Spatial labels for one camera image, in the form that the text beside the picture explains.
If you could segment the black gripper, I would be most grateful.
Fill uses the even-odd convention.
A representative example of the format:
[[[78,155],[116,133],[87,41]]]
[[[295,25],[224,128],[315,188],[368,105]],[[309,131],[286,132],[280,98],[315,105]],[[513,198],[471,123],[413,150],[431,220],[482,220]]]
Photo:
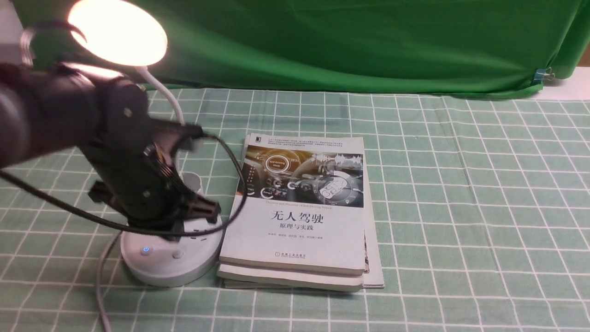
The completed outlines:
[[[80,146],[100,177],[88,195],[124,215],[137,231],[186,236],[187,220],[217,224],[219,203],[190,189],[175,164],[184,143],[204,137],[196,124],[149,121],[144,131],[133,128],[94,139]]]

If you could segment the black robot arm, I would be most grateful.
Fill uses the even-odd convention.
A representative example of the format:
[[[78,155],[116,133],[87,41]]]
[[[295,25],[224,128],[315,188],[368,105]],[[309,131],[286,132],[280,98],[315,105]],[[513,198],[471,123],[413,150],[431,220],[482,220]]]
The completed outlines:
[[[89,197],[126,218],[121,230],[176,242],[188,220],[217,223],[220,205],[190,189],[175,162],[206,136],[198,125],[152,118],[146,92],[117,71],[1,65],[1,168],[80,149],[99,176]]]

